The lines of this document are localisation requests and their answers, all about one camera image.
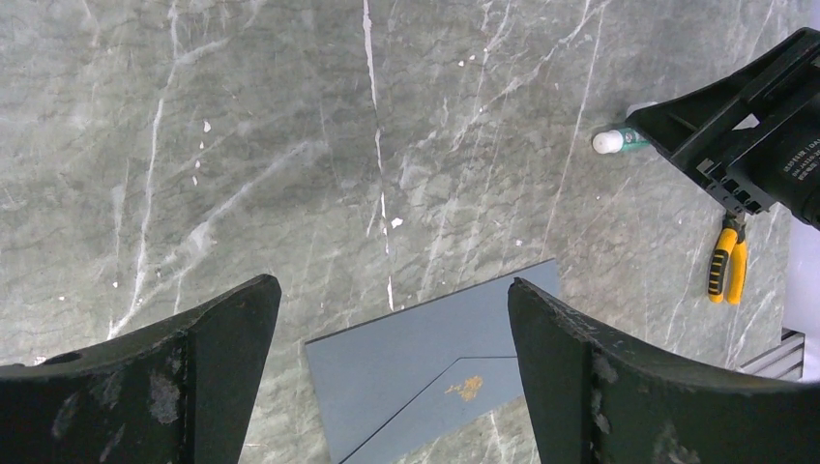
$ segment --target scuff mark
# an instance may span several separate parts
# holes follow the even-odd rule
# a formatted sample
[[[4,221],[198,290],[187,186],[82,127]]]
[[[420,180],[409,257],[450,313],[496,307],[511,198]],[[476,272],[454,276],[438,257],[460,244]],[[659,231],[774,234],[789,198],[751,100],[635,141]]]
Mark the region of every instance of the scuff mark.
[[[118,370],[91,388],[90,393],[100,403],[100,406],[107,407],[109,410],[114,409],[120,399],[125,376],[125,372]]]
[[[179,372],[180,367],[182,367],[182,348],[174,348],[174,351],[171,353],[171,356],[168,357],[167,362],[175,374]]]
[[[111,440],[109,440],[108,443],[105,444],[105,448],[102,449],[102,454],[100,454],[100,462],[105,462],[105,460],[108,458],[108,455],[111,454],[111,451],[114,450],[117,447],[117,445],[120,444],[120,441],[123,439],[123,435],[125,435],[125,433],[126,425],[122,424],[120,425],[120,429],[117,430],[116,435],[114,435],[111,438]]]
[[[609,420],[603,414],[595,414],[595,425],[606,435],[609,435],[609,432],[612,431],[612,427],[609,426]]]
[[[609,361],[601,354],[596,353],[593,355],[592,370],[610,384],[614,384],[618,380],[618,372],[615,372],[615,369],[609,365]]]
[[[600,403],[603,400],[603,396],[600,394],[600,390],[593,389],[592,390],[592,414],[597,414],[600,412]]]
[[[57,417],[54,418],[54,423],[51,425],[52,437],[60,440],[66,436],[66,432],[72,424],[73,417],[76,415],[77,409],[79,409],[78,403],[79,391],[63,401],[63,405],[60,406],[60,410],[57,411]]]
[[[675,425],[668,420],[655,440],[652,462],[655,464],[700,464],[700,457],[697,456],[696,451],[681,446]]]
[[[180,398],[179,389],[165,376],[151,373],[151,416],[157,421],[169,424],[179,419],[177,412]]]

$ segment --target marble surface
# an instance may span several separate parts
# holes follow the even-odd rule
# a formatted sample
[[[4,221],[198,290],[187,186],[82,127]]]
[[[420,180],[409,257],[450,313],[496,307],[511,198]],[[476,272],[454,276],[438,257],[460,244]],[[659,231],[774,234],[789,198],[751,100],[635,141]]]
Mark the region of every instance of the marble surface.
[[[778,340],[788,213],[750,221],[743,304],[710,304],[718,205],[589,140],[807,1],[115,3],[0,5],[0,363],[269,273],[286,296],[242,462],[322,463],[306,340],[548,258],[572,306],[681,355]],[[402,462],[534,460],[521,399]]]

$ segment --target blue-gray folded board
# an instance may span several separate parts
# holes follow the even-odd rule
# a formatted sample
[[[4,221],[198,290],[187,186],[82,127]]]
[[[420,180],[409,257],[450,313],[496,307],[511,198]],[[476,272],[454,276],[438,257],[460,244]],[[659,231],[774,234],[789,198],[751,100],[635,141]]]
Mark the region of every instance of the blue-gray folded board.
[[[558,295],[547,261],[307,343],[335,464],[392,462],[523,395],[513,277]]]

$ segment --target pliers handle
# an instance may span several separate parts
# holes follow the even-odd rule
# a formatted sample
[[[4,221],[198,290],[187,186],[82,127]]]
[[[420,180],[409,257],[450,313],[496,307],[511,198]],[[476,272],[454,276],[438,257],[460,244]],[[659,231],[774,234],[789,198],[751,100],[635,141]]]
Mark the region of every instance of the pliers handle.
[[[740,304],[746,283],[747,261],[745,216],[727,212],[723,217],[723,229],[717,238],[715,250],[712,251],[712,263],[709,268],[708,292],[712,303],[723,301],[723,289],[728,275],[726,301],[731,305]]]

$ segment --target white cap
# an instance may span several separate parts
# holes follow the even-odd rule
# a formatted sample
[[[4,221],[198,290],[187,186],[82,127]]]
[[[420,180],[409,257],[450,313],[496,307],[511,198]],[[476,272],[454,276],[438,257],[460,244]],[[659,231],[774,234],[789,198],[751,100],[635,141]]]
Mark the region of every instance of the white cap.
[[[617,130],[601,132],[592,139],[592,148],[602,155],[618,153],[624,148],[624,137]]]

